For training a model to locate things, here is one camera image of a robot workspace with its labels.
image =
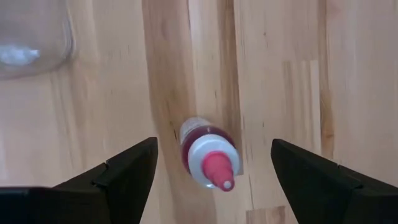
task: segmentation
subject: wooden table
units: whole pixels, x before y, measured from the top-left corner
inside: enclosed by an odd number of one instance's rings
[[[69,5],[73,58],[0,81],[1,185],[55,185],[148,136],[161,152],[145,224],[295,223],[273,138],[398,185],[396,0]],[[184,171],[178,132],[191,116],[238,143],[232,192]]]

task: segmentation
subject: pink nozzle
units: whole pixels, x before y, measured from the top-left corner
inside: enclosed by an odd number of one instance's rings
[[[206,155],[202,163],[202,170],[207,179],[225,192],[229,192],[235,186],[232,163],[228,156],[220,151]]]

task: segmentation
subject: glass jar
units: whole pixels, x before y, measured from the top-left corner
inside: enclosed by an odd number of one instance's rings
[[[66,0],[0,1],[0,78],[46,72],[71,50]]]

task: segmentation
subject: black plastic jaw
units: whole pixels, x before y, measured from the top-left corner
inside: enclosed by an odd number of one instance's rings
[[[157,153],[149,138],[53,188],[0,188],[0,223],[139,223]]]
[[[271,158],[300,224],[398,223],[398,188],[281,139]]]

